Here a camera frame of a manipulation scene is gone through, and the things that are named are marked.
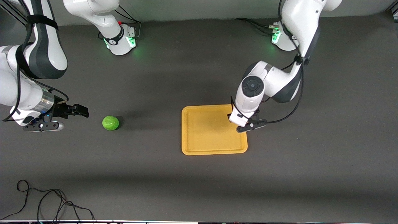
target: tray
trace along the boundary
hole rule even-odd
[[[181,113],[181,148],[185,155],[244,153],[246,133],[238,133],[227,114],[230,104],[187,106]]]

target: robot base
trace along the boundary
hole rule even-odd
[[[279,26],[279,35],[277,37],[273,36],[272,43],[278,46],[281,50],[284,51],[292,51],[296,49],[296,46],[299,45],[299,42],[296,40],[296,37],[293,36],[293,40],[296,43],[294,45],[293,41],[290,40],[289,36],[283,31],[281,21],[273,23],[275,26]]]
[[[123,28],[123,37],[116,45],[112,45],[112,43],[108,43],[105,39],[106,47],[114,54],[114,55],[124,55],[127,54],[131,49],[136,47],[136,38],[135,38],[135,28],[129,27],[125,24],[122,24]]]

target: dark gray tabletop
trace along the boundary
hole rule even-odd
[[[296,113],[248,132],[244,154],[213,156],[181,152],[182,108],[227,104],[248,65],[282,68],[294,52],[236,20],[144,23],[138,47],[124,56],[112,55],[94,26],[61,27],[68,71],[46,83],[88,107],[90,118],[70,117],[60,132],[0,125],[0,215],[22,206],[15,185],[26,179],[61,188],[97,219],[396,223],[392,15],[322,18],[320,26]],[[261,116],[281,118],[294,105],[267,102]],[[2,116],[9,109],[1,106]],[[121,117],[119,130],[102,128],[107,115]],[[35,219],[42,195],[32,193],[12,218]],[[58,202],[43,201],[45,218]]]

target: green ball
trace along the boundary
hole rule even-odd
[[[119,127],[119,120],[114,116],[106,116],[102,120],[102,126],[108,131],[113,131]]]

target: gray wall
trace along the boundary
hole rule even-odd
[[[50,0],[59,25],[89,24],[70,15],[61,0]],[[323,16],[367,16],[386,10],[394,0],[343,0]],[[194,19],[276,18],[279,0],[120,0],[132,16],[142,21]],[[121,21],[126,19],[115,14]]]

